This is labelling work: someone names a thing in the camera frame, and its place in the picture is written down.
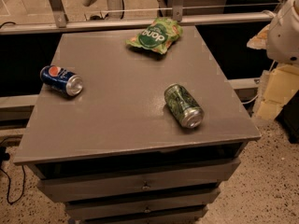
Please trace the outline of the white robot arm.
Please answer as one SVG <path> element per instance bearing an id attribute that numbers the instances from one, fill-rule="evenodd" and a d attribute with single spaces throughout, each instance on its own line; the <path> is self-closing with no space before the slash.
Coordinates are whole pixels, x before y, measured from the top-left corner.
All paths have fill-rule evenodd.
<path id="1" fill-rule="evenodd" d="M 266 72 L 268 81 L 256 116 L 275 119 L 299 90 L 299 0 L 288 0 L 247 44 L 252 49 L 265 49 L 267 57 L 278 66 Z"/>

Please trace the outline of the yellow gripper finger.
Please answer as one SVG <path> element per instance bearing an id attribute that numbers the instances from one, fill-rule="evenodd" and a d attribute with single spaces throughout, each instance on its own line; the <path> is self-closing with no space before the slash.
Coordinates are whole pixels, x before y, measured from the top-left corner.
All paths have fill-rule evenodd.
<path id="1" fill-rule="evenodd" d="M 283 106 L 299 91 L 299 66 L 280 64 L 266 72 L 260 81 L 259 97 L 254 116 L 260 119 L 275 119 Z"/>

